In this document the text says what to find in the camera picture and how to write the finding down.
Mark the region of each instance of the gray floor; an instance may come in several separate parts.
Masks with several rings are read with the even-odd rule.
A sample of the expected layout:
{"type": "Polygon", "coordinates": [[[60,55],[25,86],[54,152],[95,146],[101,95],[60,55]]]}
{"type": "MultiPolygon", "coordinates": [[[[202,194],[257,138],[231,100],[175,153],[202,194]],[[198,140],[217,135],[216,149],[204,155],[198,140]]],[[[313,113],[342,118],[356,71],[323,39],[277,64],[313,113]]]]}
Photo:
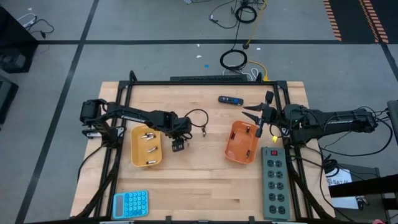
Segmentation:
{"type": "MultiPolygon", "coordinates": [[[[78,40],[93,0],[0,0],[14,16],[29,13],[53,23],[47,39],[78,40]]],[[[232,39],[236,29],[224,30],[207,20],[221,1],[187,6],[182,0],[100,0],[91,25],[91,40],[232,39]]],[[[229,7],[214,15],[226,25],[234,22],[229,7]]],[[[251,25],[242,25],[245,39],[251,25]]],[[[257,39],[333,40],[322,0],[270,0],[257,39]]],[[[126,79],[134,70],[139,80],[168,80],[171,76],[217,75],[220,55],[231,45],[86,45],[83,48],[47,160],[26,222],[68,218],[76,188],[76,172],[87,140],[78,120],[81,102],[96,98],[103,81],[126,79]]],[[[0,132],[0,223],[14,223],[76,45],[41,45],[29,73],[8,75],[20,88],[0,132]]],[[[389,45],[398,58],[398,46],[389,45]]],[[[379,45],[255,45],[247,51],[252,60],[268,68],[271,80],[304,81],[311,108],[350,110],[367,105],[383,110],[396,100],[398,82],[379,45]]],[[[237,63],[238,56],[227,63],[237,63]]],[[[387,129],[372,134],[350,134],[330,147],[357,154],[379,149],[387,129]]],[[[338,136],[321,140],[323,145],[338,136]]],[[[395,140],[372,157],[333,156],[345,164],[379,167],[382,175],[398,170],[395,140]]]]}

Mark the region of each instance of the white paper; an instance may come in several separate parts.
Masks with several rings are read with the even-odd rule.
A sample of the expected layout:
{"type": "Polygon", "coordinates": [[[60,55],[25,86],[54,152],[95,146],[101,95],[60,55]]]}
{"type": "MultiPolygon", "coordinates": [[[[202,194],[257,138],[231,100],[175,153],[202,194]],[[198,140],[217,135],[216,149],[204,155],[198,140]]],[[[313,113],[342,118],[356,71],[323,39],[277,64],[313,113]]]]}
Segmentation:
{"type": "MultiPolygon", "coordinates": [[[[337,169],[330,172],[328,175],[333,175],[336,173],[337,169]]],[[[351,179],[351,174],[347,169],[340,169],[337,175],[334,177],[326,178],[329,186],[351,183],[353,180],[351,179]]],[[[351,208],[358,209],[358,203],[356,202],[355,197],[340,197],[340,198],[332,198],[331,203],[334,207],[337,208],[351,208]]]]}

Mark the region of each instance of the calculator screen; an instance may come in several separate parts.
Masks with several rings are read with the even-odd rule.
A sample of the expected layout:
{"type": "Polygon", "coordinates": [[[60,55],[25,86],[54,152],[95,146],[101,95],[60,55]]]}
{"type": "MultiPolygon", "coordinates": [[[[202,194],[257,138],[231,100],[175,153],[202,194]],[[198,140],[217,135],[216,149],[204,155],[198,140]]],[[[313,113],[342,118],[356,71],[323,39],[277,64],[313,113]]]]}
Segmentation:
{"type": "Polygon", "coordinates": [[[123,215],[123,195],[116,196],[116,216],[123,215]]]}

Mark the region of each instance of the power strip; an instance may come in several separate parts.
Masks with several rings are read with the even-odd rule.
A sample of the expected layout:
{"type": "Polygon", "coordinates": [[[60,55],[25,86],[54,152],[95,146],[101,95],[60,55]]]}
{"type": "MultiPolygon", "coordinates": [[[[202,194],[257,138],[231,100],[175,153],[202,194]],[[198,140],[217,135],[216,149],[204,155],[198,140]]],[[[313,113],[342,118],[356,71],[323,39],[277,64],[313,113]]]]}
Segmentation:
{"type": "Polygon", "coordinates": [[[285,149],[262,147],[261,166],[264,219],[289,220],[290,204],[285,149]]]}

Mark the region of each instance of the wooden table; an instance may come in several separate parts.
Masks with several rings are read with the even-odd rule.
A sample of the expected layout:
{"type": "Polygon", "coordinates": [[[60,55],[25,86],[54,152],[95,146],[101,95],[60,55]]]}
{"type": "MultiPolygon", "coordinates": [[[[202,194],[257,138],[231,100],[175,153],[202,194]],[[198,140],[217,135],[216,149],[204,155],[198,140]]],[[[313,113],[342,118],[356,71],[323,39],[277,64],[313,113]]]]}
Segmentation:
{"type": "MultiPolygon", "coordinates": [[[[115,101],[117,86],[118,82],[104,82],[99,98],[115,101]]],[[[288,82],[288,87],[292,103],[308,106],[302,82],[288,82]]],[[[242,114],[241,106],[221,104],[218,102],[218,96],[236,96],[243,98],[245,105],[258,105],[264,101],[267,90],[272,91],[272,87],[134,85],[131,107],[146,111],[174,111],[180,116],[194,108],[202,108],[208,112],[210,120],[206,126],[206,137],[202,136],[200,128],[193,127],[193,139],[189,141],[189,147],[180,152],[172,152],[171,139],[163,135],[163,160],[159,165],[148,168],[138,168],[131,164],[130,130],[142,124],[127,122],[116,192],[142,189],[149,191],[149,215],[139,218],[140,220],[164,220],[167,215],[171,215],[173,220],[245,221],[248,220],[248,216],[263,220],[259,149],[262,146],[282,147],[282,141],[272,143],[269,129],[264,127],[256,158],[252,164],[242,165],[227,160],[224,150],[232,123],[237,120],[250,123],[252,121],[242,114]]],[[[195,124],[205,122],[205,115],[201,112],[194,112],[189,117],[195,124]]],[[[273,132],[279,133],[277,128],[273,129],[273,132]]],[[[85,156],[94,151],[100,145],[100,141],[100,138],[89,140],[85,156]]],[[[308,146],[318,149],[316,140],[309,142],[308,146]]],[[[82,211],[97,191],[105,151],[103,149],[95,154],[82,168],[71,216],[82,211]]],[[[321,163],[318,153],[308,149],[302,149],[301,152],[303,158],[317,164],[321,163]]],[[[330,215],[335,216],[333,209],[320,193],[320,168],[307,162],[303,164],[309,190],[320,205],[330,215]]],[[[325,174],[322,178],[322,187],[325,197],[330,201],[325,174]]],[[[298,187],[297,189],[302,216],[305,217],[302,193],[298,187]]],[[[105,193],[101,211],[103,215],[108,197],[108,193],[105,193]]],[[[290,216],[294,220],[291,200],[290,216]]]]}

